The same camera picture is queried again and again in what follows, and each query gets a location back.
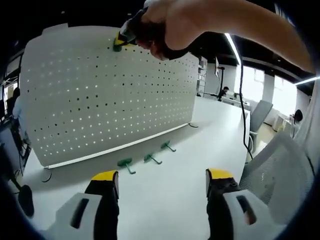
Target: mesh chair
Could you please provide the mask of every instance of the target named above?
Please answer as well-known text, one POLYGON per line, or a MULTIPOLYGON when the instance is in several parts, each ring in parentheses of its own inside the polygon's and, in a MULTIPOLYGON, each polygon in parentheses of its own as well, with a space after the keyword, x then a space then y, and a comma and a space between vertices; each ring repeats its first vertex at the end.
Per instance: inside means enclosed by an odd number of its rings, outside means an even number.
POLYGON ((249 149, 251 152, 254 152, 256 150, 256 139, 258 135, 258 130, 264 123, 264 120, 271 111, 272 106, 272 103, 261 100, 254 109, 253 113, 251 114, 249 136, 249 149))
POLYGON ((268 205, 276 223, 287 224, 307 195, 313 178, 303 150, 289 135, 279 132, 245 166, 239 186, 268 205))

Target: desk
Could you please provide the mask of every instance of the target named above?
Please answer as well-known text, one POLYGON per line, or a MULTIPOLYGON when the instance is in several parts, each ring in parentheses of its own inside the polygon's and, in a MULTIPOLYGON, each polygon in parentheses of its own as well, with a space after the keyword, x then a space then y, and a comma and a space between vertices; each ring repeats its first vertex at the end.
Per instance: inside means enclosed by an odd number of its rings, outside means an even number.
POLYGON ((287 118, 287 116, 279 113, 277 118, 274 119, 272 129, 278 132, 279 127, 284 126, 285 132, 290 135, 292 123, 287 118))
MULTIPOLYGON (((52 179, 42 183, 43 167, 32 151, 23 183, 33 191, 34 217, 38 229, 47 229, 57 209, 77 192, 84 192, 97 173, 117 169, 117 161, 132 157, 130 175, 119 170, 119 240, 208 239, 207 168, 230 171, 240 181, 247 151, 243 145, 243 118, 238 107, 195 98, 192 122, 198 128, 182 127, 165 135, 93 159, 52 169, 52 179), (176 152, 161 150, 171 140, 176 152), (161 165, 143 162, 155 151, 161 165)), ((250 114, 246 118, 249 141, 250 114)))
MULTIPOLYGON (((237 101, 237 100, 228 98, 228 97, 226 97, 226 96, 223 96, 223 97, 221 98, 221 101, 222 101, 223 103, 230 104, 230 105, 236 106, 236 107, 238 107, 238 108, 241 108, 241 102, 240 102, 240 101, 237 101)), ((249 110, 249 111, 250 111, 250 103, 243 101, 243 108, 244 108, 245 110, 249 110)))

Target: monitor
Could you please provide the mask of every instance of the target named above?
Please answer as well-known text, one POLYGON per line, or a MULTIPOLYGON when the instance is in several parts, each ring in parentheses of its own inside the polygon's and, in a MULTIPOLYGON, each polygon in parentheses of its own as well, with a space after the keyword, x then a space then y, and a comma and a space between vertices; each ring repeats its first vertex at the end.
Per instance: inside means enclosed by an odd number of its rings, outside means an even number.
POLYGON ((219 62, 217 57, 215 57, 214 75, 216 75, 217 78, 219 77, 219 62))

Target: black cable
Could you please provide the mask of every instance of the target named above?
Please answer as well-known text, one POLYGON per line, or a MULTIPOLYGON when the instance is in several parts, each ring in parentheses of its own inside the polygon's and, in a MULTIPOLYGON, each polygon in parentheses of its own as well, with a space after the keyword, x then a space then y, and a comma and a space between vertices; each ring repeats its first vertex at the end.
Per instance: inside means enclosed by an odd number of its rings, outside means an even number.
POLYGON ((240 94, 240 103, 241 103, 241 110, 242 110, 242 116, 243 116, 243 145, 245 146, 245 148, 246 148, 247 152, 249 153, 251 159, 254 159, 252 157, 252 154, 251 154, 250 150, 249 150, 249 147, 246 144, 246 131, 247 131, 247 128, 246 128, 246 115, 245 115, 244 102, 243 102, 243 99, 242 99, 242 97, 243 97, 242 96, 242 81, 243 81, 243 77, 244 77, 244 65, 243 65, 242 60, 241 60, 241 74, 240 74, 239 94, 240 94))
POLYGON ((312 164, 311 159, 310 159, 308 156, 306 156, 306 158, 307 158, 308 161, 309 161, 309 164, 310 164, 310 167, 311 167, 311 171, 312 171, 313 176, 316 176, 316 174, 315 174, 315 169, 314 169, 314 165, 312 164))
POLYGON ((193 124, 191 124, 190 122, 188 123, 188 125, 190 126, 190 127, 192 127, 192 128, 198 128, 199 126, 196 126, 196 125, 193 125, 193 124))
POLYGON ((49 180, 50 180, 51 177, 52 177, 52 171, 51 171, 51 169, 48 169, 48 170, 50 171, 50 176, 49 176, 49 178, 48 178, 47 180, 41 181, 41 182, 43 182, 43 183, 49 182, 49 180))
POLYGON ((20 166, 21 175, 22 175, 22 177, 23 177, 23 176, 24 176, 24 173, 23 173, 23 171, 22 171, 22 166, 21 166, 21 154, 20 154, 20 152, 19 152, 19 166, 20 166))

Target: green peg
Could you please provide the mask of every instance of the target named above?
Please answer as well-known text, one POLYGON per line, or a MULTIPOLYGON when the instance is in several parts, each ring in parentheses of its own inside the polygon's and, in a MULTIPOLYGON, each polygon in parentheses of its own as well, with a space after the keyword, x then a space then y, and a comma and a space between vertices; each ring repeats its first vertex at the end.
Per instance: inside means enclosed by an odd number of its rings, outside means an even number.
POLYGON ((154 159, 153 154, 154 154, 154 153, 152 152, 152 153, 149 153, 149 154, 145 155, 143 160, 144 160, 145 162, 147 162, 148 160, 152 159, 152 160, 155 161, 157 164, 162 164, 162 161, 157 161, 157 160, 154 159))
POLYGON ((169 144, 170 144, 170 141, 166 141, 164 144, 161 145, 161 149, 168 148, 168 149, 170 149, 172 152, 177 151, 176 149, 172 149, 172 148, 169 146, 169 144))
POLYGON ((121 52, 122 50, 122 45, 116 45, 116 38, 113 40, 113 46, 112 49, 114 52, 121 52))
POLYGON ((136 171, 131 171, 130 167, 129 167, 129 164, 132 162, 132 158, 126 158, 126 159, 123 159, 121 161, 118 161, 117 165, 118 167, 126 167, 129 171, 130 174, 135 174, 136 171))

